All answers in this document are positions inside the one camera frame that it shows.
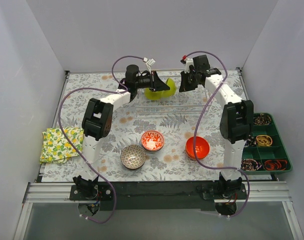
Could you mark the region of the lime green bowl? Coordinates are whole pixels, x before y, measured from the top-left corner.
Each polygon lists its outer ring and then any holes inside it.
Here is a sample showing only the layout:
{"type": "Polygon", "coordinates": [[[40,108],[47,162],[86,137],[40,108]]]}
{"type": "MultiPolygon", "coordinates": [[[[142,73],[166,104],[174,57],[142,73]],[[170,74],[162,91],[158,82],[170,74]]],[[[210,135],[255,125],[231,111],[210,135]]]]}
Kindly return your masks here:
{"type": "Polygon", "coordinates": [[[149,88],[144,90],[144,95],[148,100],[157,101],[162,98],[163,91],[151,91],[149,88]]]}
{"type": "Polygon", "coordinates": [[[171,78],[167,78],[166,85],[170,88],[169,90],[165,90],[162,93],[163,98],[169,98],[173,96],[176,92],[176,85],[175,82],[171,78]]]}

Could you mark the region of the white wire dish rack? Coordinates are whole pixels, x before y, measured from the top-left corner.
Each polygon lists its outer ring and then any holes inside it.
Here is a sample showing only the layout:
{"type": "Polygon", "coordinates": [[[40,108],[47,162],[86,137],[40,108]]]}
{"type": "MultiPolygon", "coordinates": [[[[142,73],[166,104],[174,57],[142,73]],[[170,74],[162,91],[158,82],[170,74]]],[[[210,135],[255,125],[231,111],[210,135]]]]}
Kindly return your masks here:
{"type": "Polygon", "coordinates": [[[188,114],[198,116],[210,97],[211,93],[202,85],[199,85],[193,91],[179,92],[176,90],[173,96],[158,100],[149,100],[146,98],[144,90],[140,89],[133,102],[136,107],[136,113],[140,116],[146,117],[149,114],[160,116],[188,114]]]}

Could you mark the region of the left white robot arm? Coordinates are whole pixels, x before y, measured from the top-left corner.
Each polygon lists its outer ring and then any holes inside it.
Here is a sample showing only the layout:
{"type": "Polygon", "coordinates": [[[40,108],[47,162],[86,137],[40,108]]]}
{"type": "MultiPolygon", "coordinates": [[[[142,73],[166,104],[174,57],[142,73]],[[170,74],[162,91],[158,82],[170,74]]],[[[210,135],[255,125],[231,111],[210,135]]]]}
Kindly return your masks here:
{"type": "Polygon", "coordinates": [[[152,92],[168,91],[170,87],[163,82],[154,70],[140,73],[137,65],[128,65],[115,93],[101,99],[91,98],[88,102],[82,120],[83,144],[82,158],[84,167],[73,181],[76,189],[87,200],[93,200],[98,195],[97,177],[94,172],[103,140],[108,136],[114,110],[133,101],[139,89],[149,89],[152,92]]]}

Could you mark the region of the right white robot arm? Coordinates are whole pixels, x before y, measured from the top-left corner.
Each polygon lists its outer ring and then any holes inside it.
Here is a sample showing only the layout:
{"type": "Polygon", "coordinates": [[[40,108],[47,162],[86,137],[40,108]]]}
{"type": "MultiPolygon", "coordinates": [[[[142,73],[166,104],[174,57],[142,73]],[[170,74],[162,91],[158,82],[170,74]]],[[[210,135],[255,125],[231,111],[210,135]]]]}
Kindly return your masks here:
{"type": "Polygon", "coordinates": [[[184,70],[179,92],[203,86],[211,93],[209,100],[216,99],[222,107],[219,128],[225,143],[224,163],[218,168],[219,179],[206,189],[206,193],[229,199],[242,188],[241,161],[254,125],[254,104],[251,100],[242,99],[226,84],[228,73],[212,68],[208,55],[208,52],[199,51],[194,58],[189,55],[182,57],[184,70]]]}

